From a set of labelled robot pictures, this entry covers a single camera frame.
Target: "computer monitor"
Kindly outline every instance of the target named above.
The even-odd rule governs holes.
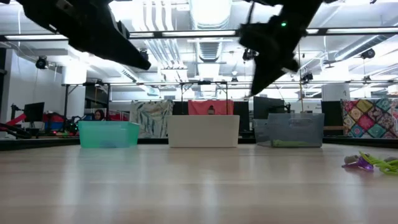
[[[285,102],[281,99],[273,99],[255,96],[253,98],[254,119],[268,119],[269,113],[285,113]]]
[[[25,105],[25,122],[43,121],[44,103],[32,103]]]

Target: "table surface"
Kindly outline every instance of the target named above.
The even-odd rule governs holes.
[[[0,223],[396,223],[398,177],[344,170],[358,150],[80,149],[0,152]]]

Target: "colorful quilt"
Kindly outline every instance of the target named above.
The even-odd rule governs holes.
[[[345,134],[354,138],[398,138],[396,111],[398,101],[379,100],[341,101]]]
[[[132,102],[130,122],[140,124],[139,138],[167,138],[167,117],[174,103],[168,101]]]

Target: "pink fabric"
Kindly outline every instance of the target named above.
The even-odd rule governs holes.
[[[214,107],[215,115],[226,115],[226,101],[225,100],[206,100],[206,101],[188,101],[189,115],[208,115],[210,106]],[[228,114],[234,114],[234,102],[228,100]]]

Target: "white wall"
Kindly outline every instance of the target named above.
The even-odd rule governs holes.
[[[14,103],[23,109],[29,103],[44,102],[44,111],[63,113],[65,88],[61,86],[62,74],[53,70],[38,70],[35,64],[17,56],[9,50],[11,56],[7,64],[11,69],[4,82],[4,101],[2,110],[7,111],[6,121],[11,119],[11,105]]]

